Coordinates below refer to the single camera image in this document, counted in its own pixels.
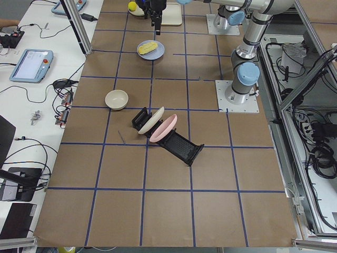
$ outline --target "pink plate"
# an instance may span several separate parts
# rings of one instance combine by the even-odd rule
[[[150,137],[151,142],[160,141],[162,138],[168,135],[177,123],[177,114],[174,114],[167,118]]]

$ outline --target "person's arm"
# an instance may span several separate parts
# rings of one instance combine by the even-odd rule
[[[19,25],[20,20],[5,20],[0,18],[0,28]]]

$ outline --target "tablet screen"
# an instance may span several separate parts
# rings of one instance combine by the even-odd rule
[[[47,51],[27,51],[13,77],[34,79],[47,54]]]

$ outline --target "yellow object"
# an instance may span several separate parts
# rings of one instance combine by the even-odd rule
[[[150,41],[150,42],[145,43],[144,45],[141,45],[138,48],[138,53],[140,55],[147,54],[147,53],[155,50],[157,47],[158,47],[158,43],[156,43],[154,41]]]
[[[129,2],[127,8],[129,9],[130,12],[134,12],[137,9],[136,2]]]
[[[63,248],[57,248],[58,253],[75,253],[75,247],[63,247]]]

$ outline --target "blue joint cap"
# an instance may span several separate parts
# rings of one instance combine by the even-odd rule
[[[179,4],[189,4],[192,0],[177,0]]]
[[[239,25],[245,18],[244,11],[234,12],[228,19],[229,25]]]
[[[240,65],[237,71],[237,78],[245,86],[253,86],[259,79],[260,69],[252,62],[245,62]]]

